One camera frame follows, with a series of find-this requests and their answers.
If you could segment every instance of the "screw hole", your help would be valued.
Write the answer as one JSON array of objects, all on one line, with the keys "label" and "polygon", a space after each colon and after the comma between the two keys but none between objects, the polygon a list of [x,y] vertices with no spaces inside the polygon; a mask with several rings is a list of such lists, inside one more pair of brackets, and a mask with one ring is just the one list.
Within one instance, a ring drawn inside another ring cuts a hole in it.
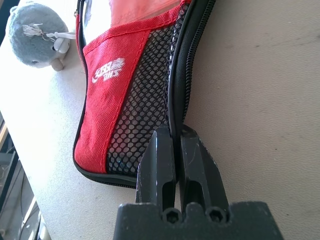
[{"label": "screw hole", "polygon": [[182,222],[182,215],[179,210],[175,208],[167,208],[163,212],[163,221],[170,224],[177,224]]},{"label": "screw hole", "polygon": [[208,208],[208,210],[206,211],[206,215],[214,223],[227,222],[227,214],[220,207],[214,206],[214,207]]}]

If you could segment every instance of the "white logo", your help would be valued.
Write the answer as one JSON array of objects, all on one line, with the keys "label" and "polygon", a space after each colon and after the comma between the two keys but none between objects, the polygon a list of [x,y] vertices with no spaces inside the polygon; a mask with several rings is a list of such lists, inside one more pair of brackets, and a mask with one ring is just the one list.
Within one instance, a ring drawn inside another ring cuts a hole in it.
[{"label": "white logo", "polygon": [[125,60],[123,58],[118,58],[114,61],[106,63],[95,71],[95,74],[92,77],[92,82],[96,83],[100,77],[103,77],[103,81],[106,81],[110,78],[118,77],[119,72],[122,70],[122,67],[124,65]]}]

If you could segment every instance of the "clear plastic window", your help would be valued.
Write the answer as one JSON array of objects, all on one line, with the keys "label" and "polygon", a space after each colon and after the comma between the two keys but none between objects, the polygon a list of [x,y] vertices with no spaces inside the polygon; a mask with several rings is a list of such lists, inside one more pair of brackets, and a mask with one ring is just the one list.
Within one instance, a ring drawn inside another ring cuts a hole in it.
[{"label": "clear plastic window", "polygon": [[83,34],[86,44],[108,29],[149,19],[179,5],[181,0],[85,0]]}]

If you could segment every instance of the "red fabric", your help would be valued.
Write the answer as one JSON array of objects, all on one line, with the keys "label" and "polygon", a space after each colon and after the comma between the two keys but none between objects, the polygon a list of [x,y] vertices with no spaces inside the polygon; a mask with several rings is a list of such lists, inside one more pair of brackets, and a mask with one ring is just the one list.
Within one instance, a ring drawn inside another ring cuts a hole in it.
[{"label": "red fabric", "polygon": [[179,9],[177,6],[159,16],[111,28],[84,47],[88,86],[74,150],[75,161],[82,169],[107,173],[109,143],[148,36],[151,30],[172,25]]}]

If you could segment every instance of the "black plastic mount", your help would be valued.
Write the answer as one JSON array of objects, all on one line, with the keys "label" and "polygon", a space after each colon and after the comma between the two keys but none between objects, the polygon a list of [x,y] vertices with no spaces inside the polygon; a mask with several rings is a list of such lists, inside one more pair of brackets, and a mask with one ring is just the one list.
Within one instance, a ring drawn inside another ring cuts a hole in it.
[{"label": "black plastic mount", "polygon": [[187,126],[181,156],[182,213],[174,208],[173,141],[167,127],[155,130],[138,168],[136,204],[119,207],[113,240],[283,240],[266,203],[228,205],[217,164]]}]

